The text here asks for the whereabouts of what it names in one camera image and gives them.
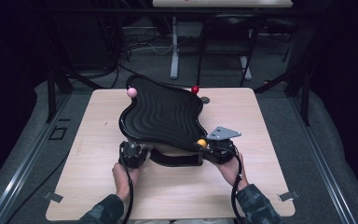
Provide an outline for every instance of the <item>wooden table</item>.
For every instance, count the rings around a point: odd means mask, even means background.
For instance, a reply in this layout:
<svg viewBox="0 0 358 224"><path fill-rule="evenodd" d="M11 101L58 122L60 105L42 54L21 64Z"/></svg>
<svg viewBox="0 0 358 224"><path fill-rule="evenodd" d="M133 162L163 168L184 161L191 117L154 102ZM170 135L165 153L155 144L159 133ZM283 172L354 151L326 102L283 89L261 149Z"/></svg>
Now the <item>wooden table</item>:
<svg viewBox="0 0 358 224"><path fill-rule="evenodd" d="M254 92L201 89L199 96L211 100L200 114L201 125L208 133L217 126L241 132L231 140L244 156L248 180L269 197L281 216L292 216L293 202L281 202L277 196L288 188ZM118 160L118 145L127 140L118 128L118 117L130 102L126 90L92 94L55 191L63 199L50 202L48 220L79 219L116 192L111 168ZM231 186L208 161L198 167L175 168L146 161L134 191L130 219L235 217Z"/></svg>

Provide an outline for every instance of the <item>black chair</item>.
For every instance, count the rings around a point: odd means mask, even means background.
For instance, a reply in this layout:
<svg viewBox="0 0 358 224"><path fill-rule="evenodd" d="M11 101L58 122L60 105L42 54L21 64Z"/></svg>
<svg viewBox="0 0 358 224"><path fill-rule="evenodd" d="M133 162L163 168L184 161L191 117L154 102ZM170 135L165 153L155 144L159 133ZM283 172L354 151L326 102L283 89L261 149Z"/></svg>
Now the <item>black chair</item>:
<svg viewBox="0 0 358 224"><path fill-rule="evenodd" d="M199 68L197 85L204 53L231 54L246 57L241 66L241 86L245 80L259 31L264 27L262 17L246 14L218 14L203 23L199 45Z"/></svg>

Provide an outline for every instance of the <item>person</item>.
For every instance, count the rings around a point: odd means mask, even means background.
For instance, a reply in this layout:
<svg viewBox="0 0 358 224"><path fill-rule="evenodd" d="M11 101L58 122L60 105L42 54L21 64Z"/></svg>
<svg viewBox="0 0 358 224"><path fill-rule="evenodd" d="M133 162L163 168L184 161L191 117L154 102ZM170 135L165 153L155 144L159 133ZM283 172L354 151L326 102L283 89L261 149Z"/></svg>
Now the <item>person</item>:
<svg viewBox="0 0 358 224"><path fill-rule="evenodd" d="M249 184L243 166L243 156L239 153L242 163L242 179L237 188L237 201L246 219L250 223L283 224L282 217L272 207L269 199L254 185ZM229 185L233 186L238 174L239 163L236 158L224 164L214 164ZM130 197L130 187L124 167L116 163L112 169L117 187L116 194L110 194L97 203L81 219L82 223L116 223L124 213L124 204ZM129 169L133 186L136 185L139 169Z"/></svg>

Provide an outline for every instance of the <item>tape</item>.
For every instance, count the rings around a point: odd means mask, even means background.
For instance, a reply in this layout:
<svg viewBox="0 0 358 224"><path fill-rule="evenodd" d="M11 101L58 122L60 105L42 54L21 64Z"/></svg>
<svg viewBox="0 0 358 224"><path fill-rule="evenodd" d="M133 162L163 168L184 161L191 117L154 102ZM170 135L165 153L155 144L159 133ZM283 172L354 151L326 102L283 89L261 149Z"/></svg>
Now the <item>tape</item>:
<svg viewBox="0 0 358 224"><path fill-rule="evenodd" d="M279 200L281 200L282 202L287 201L287 200L294 200L296 198L298 198L300 196L300 194L295 190L292 192L287 192L281 195L278 195Z"/></svg>
<svg viewBox="0 0 358 224"><path fill-rule="evenodd" d="M52 192L47 192L43 197L56 203L60 203L63 198L61 195Z"/></svg>

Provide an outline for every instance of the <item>grooved surface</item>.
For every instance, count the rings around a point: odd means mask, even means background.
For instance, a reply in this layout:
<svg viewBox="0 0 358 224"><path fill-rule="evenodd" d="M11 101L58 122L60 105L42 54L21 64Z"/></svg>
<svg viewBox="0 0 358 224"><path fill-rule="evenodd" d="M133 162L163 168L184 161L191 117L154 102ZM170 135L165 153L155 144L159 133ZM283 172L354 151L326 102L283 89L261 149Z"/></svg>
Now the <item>grooved surface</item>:
<svg viewBox="0 0 358 224"><path fill-rule="evenodd" d="M127 87L138 94L120 116L120 130L126 137L195 151L194 143L206 135L199 123L203 104L196 94L142 76L130 77Z"/></svg>

